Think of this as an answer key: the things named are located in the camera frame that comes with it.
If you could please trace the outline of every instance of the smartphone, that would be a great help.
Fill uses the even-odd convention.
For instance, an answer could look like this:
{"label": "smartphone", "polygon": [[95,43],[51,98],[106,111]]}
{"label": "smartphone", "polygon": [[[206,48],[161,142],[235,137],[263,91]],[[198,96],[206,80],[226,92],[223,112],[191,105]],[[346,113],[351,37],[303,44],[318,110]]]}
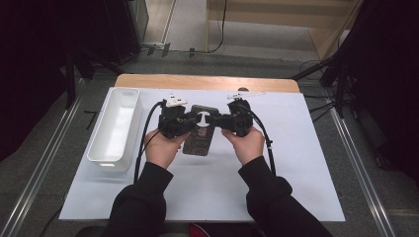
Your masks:
{"label": "smartphone", "polygon": [[202,113],[202,121],[195,126],[191,134],[186,138],[183,146],[183,153],[187,155],[207,156],[210,151],[210,144],[212,142],[213,132],[215,131],[214,125],[201,126],[205,121],[205,115],[211,116],[219,115],[216,108],[204,107],[193,105],[191,112]]}

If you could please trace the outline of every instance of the tripod leg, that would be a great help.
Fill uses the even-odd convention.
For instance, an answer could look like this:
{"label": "tripod leg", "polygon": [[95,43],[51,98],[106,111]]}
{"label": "tripod leg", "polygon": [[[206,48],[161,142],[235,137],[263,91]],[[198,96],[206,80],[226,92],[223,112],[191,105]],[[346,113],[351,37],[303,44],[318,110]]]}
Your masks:
{"label": "tripod leg", "polygon": [[339,81],[338,81],[338,90],[336,92],[336,112],[338,113],[339,117],[343,118],[343,96],[345,94],[345,84],[346,80],[348,79],[348,65],[346,63],[342,63],[341,71],[339,74]]}
{"label": "tripod leg", "polygon": [[89,60],[82,54],[77,47],[72,47],[72,57],[74,61],[74,65],[76,66],[77,70],[80,72],[82,78],[93,78],[95,74],[95,70],[93,69],[92,65],[90,64]]}
{"label": "tripod leg", "polygon": [[83,47],[78,47],[80,49],[80,51],[84,54],[86,54],[87,56],[93,58],[94,60],[96,60],[97,62],[101,63],[102,65],[106,66],[107,68],[109,68],[111,71],[115,72],[117,75],[121,75],[124,74],[124,72],[122,70],[120,70],[117,66],[115,66],[114,64],[112,64],[111,62],[105,60],[104,58],[102,58],[101,56],[99,56],[98,54],[83,48]]}
{"label": "tripod leg", "polygon": [[298,81],[299,79],[302,79],[308,75],[310,75],[311,73],[314,73],[318,70],[320,70],[323,67],[326,67],[327,65],[329,65],[332,61],[333,61],[334,56],[331,56],[317,64],[315,64],[314,66],[311,66],[305,70],[303,70],[302,72],[290,77],[290,79],[294,79],[294,81]]}

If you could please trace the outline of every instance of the white plastic tray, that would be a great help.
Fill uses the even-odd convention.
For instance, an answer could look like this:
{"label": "white plastic tray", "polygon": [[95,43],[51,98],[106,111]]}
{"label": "white plastic tray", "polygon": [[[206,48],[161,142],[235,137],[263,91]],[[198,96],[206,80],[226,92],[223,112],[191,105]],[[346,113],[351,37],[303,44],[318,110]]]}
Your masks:
{"label": "white plastic tray", "polygon": [[110,88],[93,131],[87,158],[104,171],[126,171],[141,112],[138,89]]}

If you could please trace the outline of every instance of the white mat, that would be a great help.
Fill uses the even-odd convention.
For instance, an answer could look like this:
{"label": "white mat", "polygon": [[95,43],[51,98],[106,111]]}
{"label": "white mat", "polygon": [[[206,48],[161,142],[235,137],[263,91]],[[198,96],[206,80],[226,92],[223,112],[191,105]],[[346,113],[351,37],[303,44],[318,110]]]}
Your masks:
{"label": "white mat", "polygon": [[[103,172],[90,163],[84,154],[60,219],[109,217],[115,196],[132,183],[134,160],[146,117],[151,107],[166,99],[170,93],[189,101],[187,112],[191,105],[201,105],[215,107],[221,113],[228,114],[226,104],[231,101],[226,99],[227,95],[237,92],[140,89],[143,114],[129,170],[126,173]],[[293,197],[320,221],[344,221],[302,94],[267,93],[246,100],[274,141],[277,175],[285,177],[293,186]],[[156,109],[148,130],[157,127],[159,115],[160,109]],[[240,167],[231,144],[221,135],[219,128],[215,130],[207,157],[179,152],[168,169],[174,178],[164,194],[167,201],[166,220],[252,220],[245,202],[248,188],[237,173]]]}

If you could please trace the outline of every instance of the black jacket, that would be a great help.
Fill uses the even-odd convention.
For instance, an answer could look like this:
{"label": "black jacket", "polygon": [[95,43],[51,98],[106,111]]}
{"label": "black jacket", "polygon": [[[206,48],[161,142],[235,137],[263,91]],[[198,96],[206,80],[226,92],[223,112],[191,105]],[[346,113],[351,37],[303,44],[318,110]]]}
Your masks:
{"label": "black jacket", "polygon": [[[267,236],[332,236],[291,193],[290,184],[272,175],[263,157],[239,170],[249,187],[247,209]],[[173,175],[146,162],[138,182],[116,197],[102,236],[158,236],[163,230],[166,201],[163,193]]]}

